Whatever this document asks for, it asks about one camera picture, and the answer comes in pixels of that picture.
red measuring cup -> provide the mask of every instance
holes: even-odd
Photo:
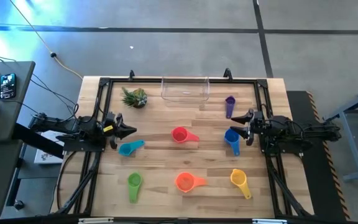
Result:
[[[182,172],[177,176],[175,184],[179,190],[187,193],[197,186],[206,185],[206,180],[201,177],[195,177],[189,172]]]
[[[200,138],[187,131],[184,127],[177,127],[171,132],[172,138],[177,143],[184,143],[185,141],[199,141]]]

yellow measuring cup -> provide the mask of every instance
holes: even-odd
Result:
[[[247,176],[244,171],[239,169],[233,169],[233,172],[230,175],[230,180],[234,185],[241,189],[246,199],[251,198],[251,191],[249,191],[247,184]]]

blue measuring cup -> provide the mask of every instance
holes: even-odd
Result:
[[[233,149],[234,155],[240,156],[239,135],[235,131],[228,129],[226,133],[224,133],[224,140],[228,144],[230,144],[231,148]]]
[[[130,156],[137,148],[144,146],[144,140],[124,143],[120,146],[118,153],[123,156]]]

yellow tag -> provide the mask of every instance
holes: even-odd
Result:
[[[112,125],[103,128],[103,132],[112,130]]]

green measuring cup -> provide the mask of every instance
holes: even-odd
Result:
[[[142,176],[138,172],[133,172],[128,177],[128,191],[130,203],[137,202],[137,193],[139,192],[140,185],[142,184]]]

